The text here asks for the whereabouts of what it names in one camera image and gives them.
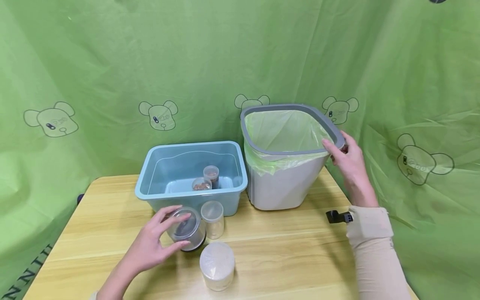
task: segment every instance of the green trash bag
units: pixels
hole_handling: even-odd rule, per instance
[[[299,110],[253,112],[245,116],[243,133],[245,159],[258,174],[273,175],[316,158],[328,156],[322,139],[332,141],[323,126],[310,114]],[[275,155],[255,150],[252,145]],[[301,151],[318,151],[299,154]]]

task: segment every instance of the clear plastic cup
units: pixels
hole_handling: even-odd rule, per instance
[[[207,237],[215,240],[222,236],[225,227],[223,206],[217,201],[208,201],[200,209],[202,219],[205,221]]]
[[[214,242],[207,245],[200,254],[200,269],[205,285],[220,292],[228,288],[233,281],[235,256],[225,243]]]
[[[204,168],[204,177],[212,182],[212,189],[220,188],[220,181],[218,180],[219,174],[220,170],[215,166],[207,166]]]
[[[198,212],[191,207],[181,207],[171,216],[181,216],[184,214],[191,214],[191,216],[179,224],[173,224],[167,229],[167,233],[174,242],[181,240],[189,241],[190,244],[183,247],[181,250],[191,252],[197,250],[204,244],[206,228],[205,223],[200,218]]]
[[[212,189],[212,182],[208,178],[199,177],[192,183],[192,190],[194,191],[206,191]]]

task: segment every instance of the beige arm sleeve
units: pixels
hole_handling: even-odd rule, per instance
[[[355,256],[360,300],[410,300],[384,208],[351,206],[347,237]]]

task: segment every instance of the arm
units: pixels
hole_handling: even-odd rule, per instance
[[[368,179],[363,153],[355,140],[342,132],[347,148],[340,151],[328,140],[325,149],[343,175],[353,206],[347,237],[355,256],[360,300],[410,300],[408,285],[392,243],[388,213],[380,208]]]
[[[179,241],[165,248],[160,243],[160,236],[170,226],[190,217],[190,214],[184,214],[167,218],[168,214],[180,207],[181,205],[162,208],[147,222],[100,291],[94,293],[90,300],[122,300],[128,286],[138,274],[163,263],[173,253],[190,243]]]

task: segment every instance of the white trash can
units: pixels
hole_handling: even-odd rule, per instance
[[[294,208],[329,158],[322,139],[339,149],[345,139],[338,128],[316,108],[303,104],[249,107],[240,115],[247,193],[261,210]]]

